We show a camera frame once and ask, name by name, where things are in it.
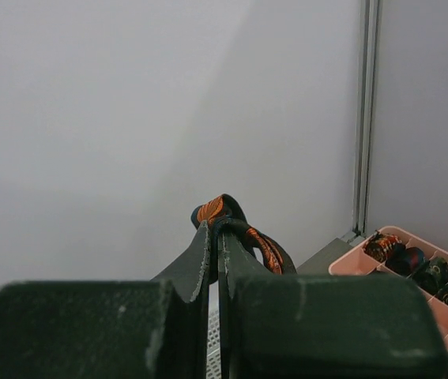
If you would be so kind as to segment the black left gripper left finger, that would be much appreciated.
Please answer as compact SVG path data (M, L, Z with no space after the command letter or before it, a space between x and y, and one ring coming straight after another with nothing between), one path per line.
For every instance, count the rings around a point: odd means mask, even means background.
M209 228L152 280L0 287L0 378L203 378Z

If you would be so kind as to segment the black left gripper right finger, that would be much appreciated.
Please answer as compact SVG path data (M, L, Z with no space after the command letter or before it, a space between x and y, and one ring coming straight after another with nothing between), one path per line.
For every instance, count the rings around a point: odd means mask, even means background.
M441 378L448 351L410 280L275 275L231 233L218 242L225 378Z

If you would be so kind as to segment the black orange floral tie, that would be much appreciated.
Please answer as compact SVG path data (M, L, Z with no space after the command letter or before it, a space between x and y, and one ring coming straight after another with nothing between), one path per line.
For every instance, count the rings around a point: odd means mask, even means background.
M211 201L199 205L190 217L192 224L198 229L206 222L209 229L210 261L217 263L218 242L224 232L233 234L243 248L253 257L254 249L259 249L263 265L272 273L296 274L293 260L274 239L252 227L237 200L229 194L223 193Z

